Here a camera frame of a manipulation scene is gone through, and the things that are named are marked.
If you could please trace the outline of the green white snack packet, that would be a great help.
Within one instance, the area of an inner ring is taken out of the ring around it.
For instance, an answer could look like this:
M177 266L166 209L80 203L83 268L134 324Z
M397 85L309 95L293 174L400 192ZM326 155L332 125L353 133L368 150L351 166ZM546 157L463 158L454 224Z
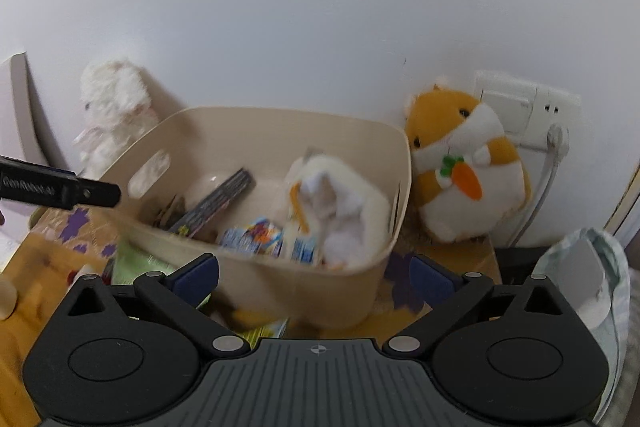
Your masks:
M277 320L268 324L247 329L240 332L240 336L244 338L252 349L255 349L262 339L281 338L288 328L288 319Z

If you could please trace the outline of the cream fluffy plush toy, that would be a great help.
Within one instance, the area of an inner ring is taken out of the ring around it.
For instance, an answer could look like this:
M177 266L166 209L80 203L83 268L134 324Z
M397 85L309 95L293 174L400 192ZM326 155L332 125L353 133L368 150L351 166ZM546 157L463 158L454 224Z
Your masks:
M390 200L335 156L296 159L285 178L283 252L301 265L364 267L390 239Z

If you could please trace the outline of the white wall socket switch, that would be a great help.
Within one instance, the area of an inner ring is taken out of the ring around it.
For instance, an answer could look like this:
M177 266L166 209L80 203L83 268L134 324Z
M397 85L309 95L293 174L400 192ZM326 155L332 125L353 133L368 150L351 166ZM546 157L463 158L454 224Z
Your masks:
M548 150L554 124L576 131L582 124L578 95L507 74L478 70L474 95L498 115L506 135L529 150Z

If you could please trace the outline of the white phone stand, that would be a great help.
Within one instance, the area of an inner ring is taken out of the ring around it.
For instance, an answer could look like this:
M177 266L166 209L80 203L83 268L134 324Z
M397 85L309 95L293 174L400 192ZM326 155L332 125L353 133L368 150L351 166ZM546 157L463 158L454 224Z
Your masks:
M611 310L610 286L596 248L588 239L561 254L548 275L588 329L596 329Z

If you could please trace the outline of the white fluffy rabbit plush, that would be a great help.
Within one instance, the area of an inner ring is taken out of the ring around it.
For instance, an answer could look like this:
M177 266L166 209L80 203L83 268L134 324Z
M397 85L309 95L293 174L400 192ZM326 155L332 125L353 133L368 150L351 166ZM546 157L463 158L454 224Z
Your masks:
M85 129L76 136L82 175L97 180L159 122L142 70L127 60L90 64L80 77Z

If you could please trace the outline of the beige plastic storage bin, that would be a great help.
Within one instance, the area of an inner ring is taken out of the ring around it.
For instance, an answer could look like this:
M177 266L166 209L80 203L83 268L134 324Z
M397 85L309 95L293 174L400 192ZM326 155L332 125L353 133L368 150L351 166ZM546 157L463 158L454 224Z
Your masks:
M285 176L307 150L346 162L392 206L382 224L385 241L372 259L361 267L331 270L217 246L230 228L259 218L281 222L277 205ZM157 211L173 197L193 208L241 168L253 176L253 187L193 239L152 227ZM122 190L119 205L104 213L129 244L176 267L212 253L220 265L219 294L235 308L346 329L372 309L397 241L409 199L410 150L405 132L378 121L293 109L194 107L143 135L101 179Z

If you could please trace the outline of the orange white hamster plush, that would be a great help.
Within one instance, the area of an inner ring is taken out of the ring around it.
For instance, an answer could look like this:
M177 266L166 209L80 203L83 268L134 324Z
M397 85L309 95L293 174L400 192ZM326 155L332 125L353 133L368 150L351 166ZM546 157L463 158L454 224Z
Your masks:
M521 156L479 98L436 84L408 102L405 132L413 205L434 241L486 235L529 202Z

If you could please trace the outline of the black patterned box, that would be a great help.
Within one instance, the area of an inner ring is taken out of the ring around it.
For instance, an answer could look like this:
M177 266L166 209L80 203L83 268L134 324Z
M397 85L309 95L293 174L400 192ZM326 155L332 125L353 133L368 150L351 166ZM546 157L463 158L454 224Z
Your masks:
M188 239L194 237L210 220L226 210L254 185L254 176L245 168L239 169L171 225L168 232Z

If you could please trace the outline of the colourful small snack packet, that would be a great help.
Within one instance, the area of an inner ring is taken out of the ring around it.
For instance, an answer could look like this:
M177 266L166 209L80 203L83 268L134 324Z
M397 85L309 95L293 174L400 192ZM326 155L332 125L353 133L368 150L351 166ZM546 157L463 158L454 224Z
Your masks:
M280 256L283 230L271 220L262 218L246 227L230 228L218 239L218 245L247 256Z

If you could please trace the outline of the green snack bag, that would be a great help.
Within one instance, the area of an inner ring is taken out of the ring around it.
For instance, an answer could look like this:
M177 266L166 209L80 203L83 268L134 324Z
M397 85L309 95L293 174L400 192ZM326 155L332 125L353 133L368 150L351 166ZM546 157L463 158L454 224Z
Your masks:
M137 247L121 239L117 244L112 271L112 285L131 285L139 276L149 271L163 272L168 277L178 271L177 267L168 265L160 259L140 251ZM171 291L197 308L217 287L219 283L219 265L216 259L205 262L205 265L181 275L177 282L170 283Z

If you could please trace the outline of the lilac board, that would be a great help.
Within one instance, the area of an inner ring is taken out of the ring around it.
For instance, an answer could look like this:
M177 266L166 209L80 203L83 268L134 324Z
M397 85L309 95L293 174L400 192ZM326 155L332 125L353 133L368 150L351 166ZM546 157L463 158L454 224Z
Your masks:
M29 68L25 51L1 63L1 154L67 168Z

